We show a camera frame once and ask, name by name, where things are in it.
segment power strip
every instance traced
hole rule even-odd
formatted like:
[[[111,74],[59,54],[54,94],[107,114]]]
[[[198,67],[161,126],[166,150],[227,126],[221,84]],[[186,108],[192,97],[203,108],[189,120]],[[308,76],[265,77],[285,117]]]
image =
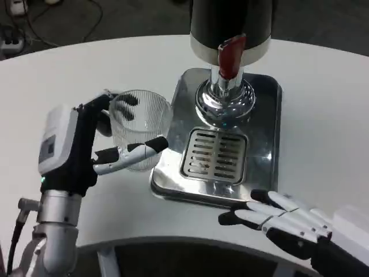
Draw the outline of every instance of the power strip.
[[[1,39],[0,52],[2,52],[4,55],[17,55],[20,52],[22,52],[23,45],[24,45],[23,37],[17,38],[16,41]]]

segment drip tray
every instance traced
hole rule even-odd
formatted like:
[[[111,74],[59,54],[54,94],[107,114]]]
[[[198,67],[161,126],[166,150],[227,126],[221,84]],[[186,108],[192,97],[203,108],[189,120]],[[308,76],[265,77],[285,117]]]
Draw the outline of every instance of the drip tray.
[[[192,131],[181,166],[185,177],[226,181],[242,180],[246,138],[206,129]]]
[[[252,189],[277,188],[282,90],[272,77],[244,73],[256,97],[250,117],[218,128],[196,108],[196,91],[209,76],[209,69],[193,68],[180,78],[169,147],[152,172],[151,188],[165,199],[229,207],[251,200]]]

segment gray floor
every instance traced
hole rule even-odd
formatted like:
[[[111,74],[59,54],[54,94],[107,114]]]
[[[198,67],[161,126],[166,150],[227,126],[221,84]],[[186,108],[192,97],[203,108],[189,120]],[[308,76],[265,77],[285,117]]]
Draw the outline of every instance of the gray floor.
[[[188,3],[176,5],[171,0],[97,1],[102,5],[104,17],[89,40],[189,32]],[[31,20],[46,7],[42,0],[29,3]],[[33,25],[42,38],[63,46],[79,43],[98,15],[98,10],[88,0],[65,0]],[[24,19],[17,21],[27,26]],[[1,8],[0,23],[9,22]],[[369,55],[369,1],[280,0],[273,36]],[[41,42],[33,41],[27,52],[45,48]]]

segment metal cylinder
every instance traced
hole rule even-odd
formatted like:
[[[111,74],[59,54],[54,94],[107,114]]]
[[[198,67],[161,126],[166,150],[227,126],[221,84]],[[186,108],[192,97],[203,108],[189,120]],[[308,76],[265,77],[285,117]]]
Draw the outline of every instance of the metal cylinder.
[[[195,54],[218,65],[218,46],[246,34],[241,66],[260,59],[268,50],[277,0],[192,0],[191,47]]]
[[[82,196],[65,191],[47,190],[41,197],[37,222],[55,222],[76,226],[80,215]]]

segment white robotic hand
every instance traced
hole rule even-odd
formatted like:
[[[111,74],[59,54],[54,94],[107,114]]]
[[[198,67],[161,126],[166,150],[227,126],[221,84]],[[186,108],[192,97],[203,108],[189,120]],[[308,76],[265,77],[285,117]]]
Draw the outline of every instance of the white robotic hand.
[[[262,231],[274,244],[303,260],[324,277],[369,276],[369,217],[353,207],[333,220],[320,209],[267,190],[253,190],[258,201],[238,203],[219,216],[221,225],[242,224]]]

